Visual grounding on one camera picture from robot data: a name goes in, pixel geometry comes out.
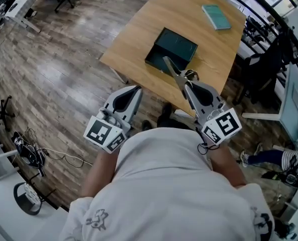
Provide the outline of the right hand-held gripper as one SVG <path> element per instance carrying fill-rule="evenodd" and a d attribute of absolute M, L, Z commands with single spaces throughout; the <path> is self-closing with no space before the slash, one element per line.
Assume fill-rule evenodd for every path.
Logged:
<path fill-rule="evenodd" d="M 234 108 L 221 101 L 217 90 L 203 82 L 186 82 L 183 88 L 195 111 L 195 130 L 205 145 L 219 145 L 242 129 Z"/>

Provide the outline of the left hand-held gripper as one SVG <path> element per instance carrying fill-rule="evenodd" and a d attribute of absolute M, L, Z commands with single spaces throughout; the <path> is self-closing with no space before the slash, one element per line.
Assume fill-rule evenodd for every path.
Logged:
<path fill-rule="evenodd" d="M 92 116 L 83 137 L 92 144 L 112 154 L 126 141 L 131 130 L 131 119 L 142 99 L 142 88 L 127 86 L 112 93 L 105 107 Z"/>

